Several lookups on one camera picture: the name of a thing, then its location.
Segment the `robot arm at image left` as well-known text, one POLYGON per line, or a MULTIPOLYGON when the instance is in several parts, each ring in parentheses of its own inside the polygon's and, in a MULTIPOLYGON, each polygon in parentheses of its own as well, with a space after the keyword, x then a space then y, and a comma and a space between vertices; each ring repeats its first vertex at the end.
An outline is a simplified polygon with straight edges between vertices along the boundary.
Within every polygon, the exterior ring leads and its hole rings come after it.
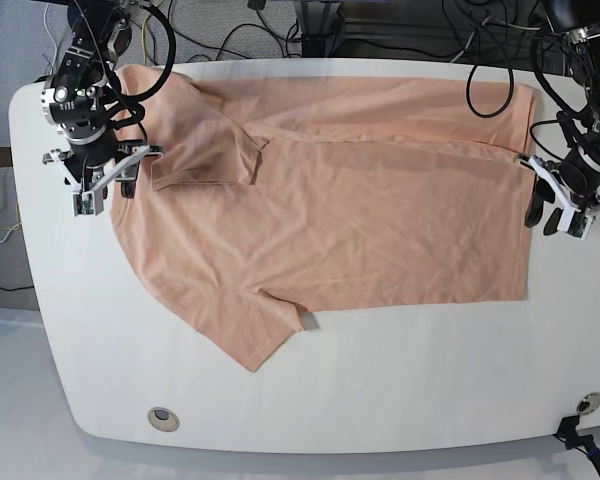
POLYGON ((111 183, 120 186, 123 197, 133 198, 141 161, 163 155, 162 147, 150 144, 146 134, 120 140, 116 133, 142 125, 143 102, 158 93, 174 66, 176 39, 167 17, 149 1, 69 1, 66 5, 71 43, 46 80, 41 106, 69 148, 53 149, 43 161, 56 165, 71 187, 74 215, 99 215, 111 183), (141 93, 125 94, 114 67, 132 38, 134 6, 163 26, 168 56, 153 85, 141 93))

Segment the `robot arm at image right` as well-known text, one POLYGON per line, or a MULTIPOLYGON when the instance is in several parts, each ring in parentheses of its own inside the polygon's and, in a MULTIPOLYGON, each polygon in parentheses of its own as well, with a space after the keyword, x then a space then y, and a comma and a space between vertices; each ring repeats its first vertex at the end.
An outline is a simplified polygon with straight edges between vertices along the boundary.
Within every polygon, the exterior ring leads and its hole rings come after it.
POLYGON ((525 225, 542 223, 546 236, 583 239, 600 213, 600 1, 545 1, 542 7, 546 21, 531 40, 530 65, 558 107, 553 122, 568 152, 526 159, 535 179, 525 225), (545 77, 538 54, 543 41, 565 48, 572 78, 584 91, 582 108, 570 106, 545 77))

